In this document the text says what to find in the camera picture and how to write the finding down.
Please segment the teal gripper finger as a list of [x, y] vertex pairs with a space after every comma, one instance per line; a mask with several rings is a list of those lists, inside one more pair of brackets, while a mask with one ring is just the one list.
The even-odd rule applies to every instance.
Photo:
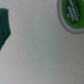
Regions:
[[11, 35], [9, 25], [9, 10], [6, 8], [0, 9], [0, 49], [4, 45], [5, 41]]

